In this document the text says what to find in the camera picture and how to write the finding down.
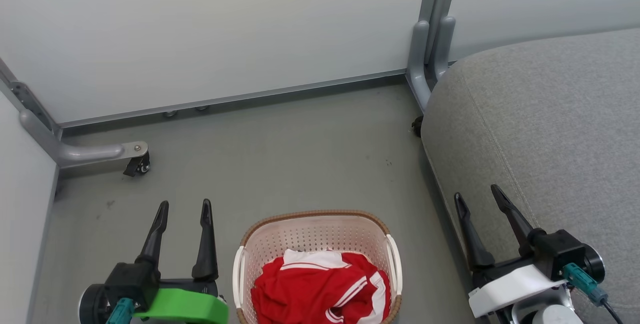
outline laundry basket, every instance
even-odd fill
[[[293,251],[361,253],[384,270],[391,284],[390,324],[402,302],[402,265],[398,247],[380,219],[366,212],[327,210],[270,217],[244,235],[233,261],[233,301],[242,324],[258,324],[251,289],[263,265]]]

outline gray fabric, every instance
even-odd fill
[[[461,192],[496,260],[517,242],[489,185],[531,221],[605,260],[603,288],[640,324],[640,29],[537,40],[455,63],[427,104],[422,141],[446,206]],[[574,291],[586,323],[613,323]]]

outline chair wheel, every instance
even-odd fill
[[[133,177],[136,173],[144,174],[149,171],[151,167],[151,162],[149,160],[149,151],[147,151],[144,156],[139,156],[135,158],[131,158],[126,165],[126,169],[123,174],[126,176]]]
[[[421,115],[420,117],[416,118],[415,121],[413,121],[413,123],[411,124],[411,129],[413,130],[413,134],[416,135],[416,137],[420,138],[421,134],[420,131],[423,128],[423,118],[424,116]]]

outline black wheel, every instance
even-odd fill
[[[80,297],[80,324],[105,324],[111,312],[112,308],[105,295],[105,285],[90,285]]]
[[[142,162],[140,162],[140,164],[137,165],[137,168],[135,168],[135,171],[140,174],[144,174],[149,171],[150,167],[151,167],[151,161],[149,160],[149,152],[146,152],[146,155],[142,157]]]
[[[416,118],[415,121],[413,121],[413,123],[411,124],[411,129],[413,130],[413,134],[416,135],[416,137],[420,138],[420,131],[423,128],[423,115],[421,115],[420,117]]]

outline gray floor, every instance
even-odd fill
[[[64,179],[52,209],[34,323],[77,323],[82,291],[139,254],[161,201],[170,203],[162,277],[190,277],[203,198],[211,199],[219,290],[233,307],[233,258],[264,217],[317,209],[374,213],[397,241],[400,324],[473,323],[466,281],[443,230],[439,199],[404,84],[161,121],[67,139],[146,140],[152,168]],[[230,323],[238,323],[231,312]]]

